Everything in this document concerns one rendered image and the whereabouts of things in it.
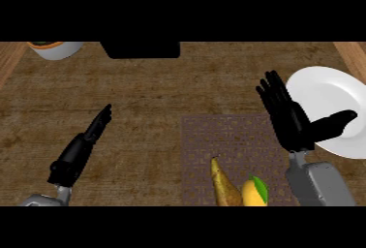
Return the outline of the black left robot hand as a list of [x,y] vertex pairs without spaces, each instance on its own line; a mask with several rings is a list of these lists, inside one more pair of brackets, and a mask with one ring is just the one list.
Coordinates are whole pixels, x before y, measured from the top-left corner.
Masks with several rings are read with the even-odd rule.
[[95,117],[84,133],[71,140],[59,159],[52,163],[47,182],[71,187],[84,170],[93,146],[112,120],[112,105],[106,105]]

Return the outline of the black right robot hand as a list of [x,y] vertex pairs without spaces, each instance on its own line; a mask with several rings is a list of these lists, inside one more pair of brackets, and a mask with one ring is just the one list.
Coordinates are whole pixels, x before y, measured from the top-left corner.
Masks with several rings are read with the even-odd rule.
[[289,152],[312,151],[316,142],[334,139],[343,134],[346,125],[357,117],[357,113],[346,109],[310,121],[278,72],[266,72],[264,75],[256,91],[270,116],[278,141]]

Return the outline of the white round plate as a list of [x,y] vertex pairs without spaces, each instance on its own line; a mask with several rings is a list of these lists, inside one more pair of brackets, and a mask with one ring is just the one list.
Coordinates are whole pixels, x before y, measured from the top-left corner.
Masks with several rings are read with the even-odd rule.
[[312,66],[291,75],[287,88],[310,121],[347,109],[356,111],[343,134],[316,145],[341,157],[366,159],[366,84],[334,68]]

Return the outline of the brown patterned placemat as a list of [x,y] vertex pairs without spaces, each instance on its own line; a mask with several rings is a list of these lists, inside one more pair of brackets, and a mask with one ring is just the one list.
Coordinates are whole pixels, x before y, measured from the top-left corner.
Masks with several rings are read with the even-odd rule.
[[285,172],[288,152],[279,145],[267,114],[182,117],[182,188],[185,205],[216,205],[210,160],[242,189],[250,176],[269,187],[269,205],[295,206]]

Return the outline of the yellow lemon with green leaf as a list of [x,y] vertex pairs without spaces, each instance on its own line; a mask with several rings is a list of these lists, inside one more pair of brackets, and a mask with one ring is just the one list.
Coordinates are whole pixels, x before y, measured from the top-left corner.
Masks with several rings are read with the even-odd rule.
[[266,183],[257,176],[251,176],[242,188],[244,206],[266,206],[269,190]]

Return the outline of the yellow-brown pear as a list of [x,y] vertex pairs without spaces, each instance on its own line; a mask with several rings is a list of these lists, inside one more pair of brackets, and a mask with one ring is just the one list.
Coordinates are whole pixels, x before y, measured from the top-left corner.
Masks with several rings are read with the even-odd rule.
[[216,157],[211,158],[210,162],[210,174],[217,205],[239,206],[242,204],[242,195],[236,186],[229,180]]

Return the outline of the white pot with orange rim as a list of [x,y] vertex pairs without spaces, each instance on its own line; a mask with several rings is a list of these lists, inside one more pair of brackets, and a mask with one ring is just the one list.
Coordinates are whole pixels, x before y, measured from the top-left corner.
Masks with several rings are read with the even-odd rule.
[[83,42],[36,42],[27,43],[30,48],[46,60],[62,60],[71,57],[81,49]]

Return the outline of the black rectangular appliance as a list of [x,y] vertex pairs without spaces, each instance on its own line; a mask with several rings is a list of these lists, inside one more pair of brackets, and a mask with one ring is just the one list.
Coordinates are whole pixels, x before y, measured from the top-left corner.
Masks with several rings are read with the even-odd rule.
[[177,58],[179,42],[101,42],[112,59]]

